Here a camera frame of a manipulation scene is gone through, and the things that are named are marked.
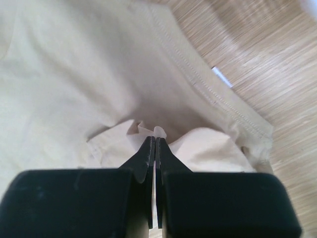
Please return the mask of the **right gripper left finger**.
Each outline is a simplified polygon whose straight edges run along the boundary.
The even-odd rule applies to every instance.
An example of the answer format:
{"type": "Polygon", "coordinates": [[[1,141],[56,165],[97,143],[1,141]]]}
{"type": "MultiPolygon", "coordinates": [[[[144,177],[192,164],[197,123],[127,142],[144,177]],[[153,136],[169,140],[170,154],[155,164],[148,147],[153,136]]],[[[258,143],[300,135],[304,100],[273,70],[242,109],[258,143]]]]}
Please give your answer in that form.
{"type": "Polygon", "coordinates": [[[3,238],[146,238],[153,226],[155,139],[115,169],[28,170],[0,203],[3,238]]]}

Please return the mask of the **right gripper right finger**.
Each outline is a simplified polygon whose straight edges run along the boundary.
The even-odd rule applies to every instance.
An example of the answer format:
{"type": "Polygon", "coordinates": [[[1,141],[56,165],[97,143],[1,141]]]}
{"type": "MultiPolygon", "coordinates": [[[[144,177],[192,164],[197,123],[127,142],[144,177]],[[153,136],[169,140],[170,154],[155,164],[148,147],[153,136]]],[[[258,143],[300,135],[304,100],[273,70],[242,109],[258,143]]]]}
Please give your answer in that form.
{"type": "Polygon", "coordinates": [[[281,181],[267,173],[193,172],[156,141],[158,227],[165,238],[298,238],[281,181]]]}

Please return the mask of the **beige t shirt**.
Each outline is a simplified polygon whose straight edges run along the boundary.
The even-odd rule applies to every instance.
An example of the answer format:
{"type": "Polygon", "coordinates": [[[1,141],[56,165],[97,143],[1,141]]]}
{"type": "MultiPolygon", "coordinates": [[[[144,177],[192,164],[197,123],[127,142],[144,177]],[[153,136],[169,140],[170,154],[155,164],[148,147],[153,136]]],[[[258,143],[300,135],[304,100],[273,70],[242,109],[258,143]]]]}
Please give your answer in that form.
{"type": "Polygon", "coordinates": [[[162,5],[0,3],[0,177],[117,167],[145,134],[191,169],[271,173],[272,126],[205,63],[162,5]]]}

